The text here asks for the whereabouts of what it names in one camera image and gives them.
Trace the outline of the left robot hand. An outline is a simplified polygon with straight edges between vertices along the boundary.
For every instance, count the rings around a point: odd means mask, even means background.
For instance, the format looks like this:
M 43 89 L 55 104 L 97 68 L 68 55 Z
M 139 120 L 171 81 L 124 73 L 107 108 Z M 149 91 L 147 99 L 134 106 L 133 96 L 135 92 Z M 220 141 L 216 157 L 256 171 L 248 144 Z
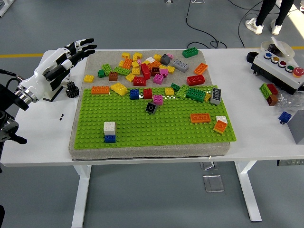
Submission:
M 15 94 L 30 104 L 39 101 L 46 93 L 56 90 L 71 68 L 95 53 L 97 45 L 93 42 L 93 38 L 87 38 L 58 48 L 39 64 L 32 77 L 19 83 Z

